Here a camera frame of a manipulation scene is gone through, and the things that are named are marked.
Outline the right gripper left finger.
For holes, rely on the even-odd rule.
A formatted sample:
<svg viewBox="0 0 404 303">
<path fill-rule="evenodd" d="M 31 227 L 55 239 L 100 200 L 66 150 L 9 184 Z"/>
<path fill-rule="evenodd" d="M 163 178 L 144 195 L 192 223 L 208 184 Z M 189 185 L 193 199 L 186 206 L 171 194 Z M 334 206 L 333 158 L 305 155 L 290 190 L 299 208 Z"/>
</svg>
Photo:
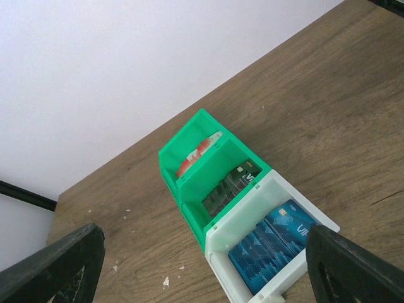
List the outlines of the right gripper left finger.
<svg viewBox="0 0 404 303">
<path fill-rule="evenodd" d="M 105 257 L 88 223 L 1 272 L 1 302 L 92 302 Z"/>
</svg>

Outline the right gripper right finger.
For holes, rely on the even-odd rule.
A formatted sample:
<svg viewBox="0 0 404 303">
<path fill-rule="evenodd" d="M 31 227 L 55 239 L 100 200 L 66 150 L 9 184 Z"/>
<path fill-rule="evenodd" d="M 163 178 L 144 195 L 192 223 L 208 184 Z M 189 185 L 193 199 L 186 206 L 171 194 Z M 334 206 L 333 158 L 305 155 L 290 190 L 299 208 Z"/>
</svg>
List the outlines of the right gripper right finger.
<svg viewBox="0 0 404 303">
<path fill-rule="evenodd" d="M 317 302 L 403 302 L 403 270 L 324 225 L 311 225 L 306 261 Z"/>
</svg>

